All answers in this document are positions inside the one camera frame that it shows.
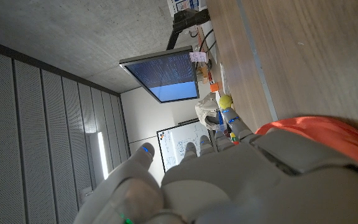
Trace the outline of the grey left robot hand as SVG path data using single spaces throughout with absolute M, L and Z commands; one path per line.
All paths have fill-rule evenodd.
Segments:
M 231 108 L 238 141 L 190 143 L 161 183 L 144 143 L 101 182 L 76 223 L 358 223 L 358 130 L 333 118 L 288 118 L 251 131 Z

